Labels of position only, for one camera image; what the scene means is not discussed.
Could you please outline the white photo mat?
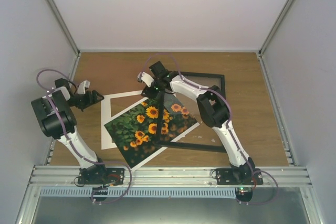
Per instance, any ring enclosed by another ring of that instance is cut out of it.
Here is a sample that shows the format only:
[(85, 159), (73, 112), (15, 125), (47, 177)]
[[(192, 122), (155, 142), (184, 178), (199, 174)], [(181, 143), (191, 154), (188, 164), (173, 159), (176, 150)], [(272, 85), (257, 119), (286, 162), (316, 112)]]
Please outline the white photo mat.
[(145, 101), (142, 90), (108, 94), (101, 102), (101, 149), (117, 148), (105, 125)]

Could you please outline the clear acrylic sheet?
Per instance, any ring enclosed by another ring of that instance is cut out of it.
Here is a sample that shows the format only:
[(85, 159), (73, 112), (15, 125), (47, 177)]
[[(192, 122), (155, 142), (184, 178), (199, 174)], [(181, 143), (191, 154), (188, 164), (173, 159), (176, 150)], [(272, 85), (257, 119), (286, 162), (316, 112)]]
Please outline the clear acrylic sheet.
[[(192, 117), (189, 110), (175, 97), (175, 94), (170, 94), (171, 91), (167, 91), (164, 97), (164, 109), (163, 119), (161, 120), (161, 140), (165, 142), (178, 142), (185, 134), (189, 133), (196, 127), (198, 127), (197, 120)], [(159, 100), (156, 99), (154, 108), (156, 109), (156, 118), (154, 125), (156, 128), (157, 120), (159, 118)], [(155, 141), (155, 134), (151, 133), (152, 141)]]

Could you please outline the sunflower photo print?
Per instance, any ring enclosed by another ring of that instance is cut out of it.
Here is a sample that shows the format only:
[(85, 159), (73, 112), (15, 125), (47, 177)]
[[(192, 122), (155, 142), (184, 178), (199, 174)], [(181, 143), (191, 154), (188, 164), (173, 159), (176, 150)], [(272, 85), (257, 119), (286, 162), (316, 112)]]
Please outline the sunflower photo print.
[(105, 125), (126, 163), (132, 171), (166, 150), (157, 148), (152, 141), (151, 133), (157, 129), (154, 125), (156, 109), (155, 99), (145, 101), (131, 108)]

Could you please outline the black picture frame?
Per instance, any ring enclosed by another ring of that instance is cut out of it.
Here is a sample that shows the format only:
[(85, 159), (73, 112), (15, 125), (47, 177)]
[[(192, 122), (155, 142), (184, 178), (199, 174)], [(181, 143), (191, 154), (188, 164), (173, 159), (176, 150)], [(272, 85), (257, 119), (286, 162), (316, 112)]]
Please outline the black picture frame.
[[(205, 87), (187, 78), (217, 78), (220, 80), (220, 87)], [(226, 153), (225, 147), (211, 146), (191, 143), (165, 142), (161, 140), (161, 120), (163, 119), (164, 97), (168, 90), (170, 94), (180, 93), (196, 101), (201, 119), (206, 126), (222, 129), (222, 124), (229, 119), (229, 106), (225, 104), (225, 77), (221, 74), (195, 73), (195, 72), (177, 72), (166, 71), (161, 74), (155, 74), (154, 81), (164, 81), (168, 83), (165, 93), (160, 94), (159, 100), (159, 118), (158, 127), (155, 134), (154, 144), (159, 147), (170, 147), (185, 150), (207, 151)]]

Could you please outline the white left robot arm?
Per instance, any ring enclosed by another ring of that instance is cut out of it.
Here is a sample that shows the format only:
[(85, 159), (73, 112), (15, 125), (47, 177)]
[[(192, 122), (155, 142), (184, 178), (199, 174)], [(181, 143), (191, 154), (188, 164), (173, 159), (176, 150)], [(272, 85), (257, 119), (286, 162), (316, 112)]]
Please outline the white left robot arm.
[(104, 100), (96, 90), (88, 90), (89, 81), (82, 82), (75, 91), (75, 84), (67, 79), (55, 81), (56, 88), (44, 97), (31, 102), (41, 131), (62, 143), (79, 163), (79, 177), (103, 184), (108, 179), (108, 171), (97, 154), (88, 147), (77, 130), (77, 120), (72, 107), (81, 111)]

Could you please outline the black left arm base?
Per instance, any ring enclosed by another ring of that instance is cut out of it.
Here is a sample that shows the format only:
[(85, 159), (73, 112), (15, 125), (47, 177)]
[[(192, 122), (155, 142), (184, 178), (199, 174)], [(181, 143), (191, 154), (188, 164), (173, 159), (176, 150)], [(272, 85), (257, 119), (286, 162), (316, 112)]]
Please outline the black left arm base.
[(94, 165), (89, 168), (81, 168), (73, 183), (78, 187), (87, 185), (122, 185), (124, 172), (124, 168), (105, 168), (104, 166)]

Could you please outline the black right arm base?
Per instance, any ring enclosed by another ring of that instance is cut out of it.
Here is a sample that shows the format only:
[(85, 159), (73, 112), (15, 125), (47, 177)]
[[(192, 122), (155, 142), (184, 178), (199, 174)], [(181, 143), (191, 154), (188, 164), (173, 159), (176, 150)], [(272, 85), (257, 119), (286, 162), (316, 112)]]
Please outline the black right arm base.
[(263, 185), (263, 177), (260, 173), (240, 174), (232, 168), (216, 168), (211, 171), (210, 176), (216, 180), (217, 185), (238, 185), (238, 186), (257, 186)]

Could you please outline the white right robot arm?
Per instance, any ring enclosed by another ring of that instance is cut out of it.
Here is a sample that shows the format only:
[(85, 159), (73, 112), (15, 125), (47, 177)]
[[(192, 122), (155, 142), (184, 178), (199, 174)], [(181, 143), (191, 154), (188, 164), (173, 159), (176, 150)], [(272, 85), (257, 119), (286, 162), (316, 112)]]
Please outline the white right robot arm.
[(155, 97), (159, 92), (182, 94), (197, 103), (201, 119), (219, 137), (233, 169), (233, 180), (240, 185), (247, 183), (254, 172), (252, 158), (244, 150), (232, 123), (232, 110), (218, 86), (207, 87), (189, 80), (180, 71), (168, 71), (158, 61), (150, 67), (154, 76), (141, 70), (138, 82), (145, 84), (143, 93)]

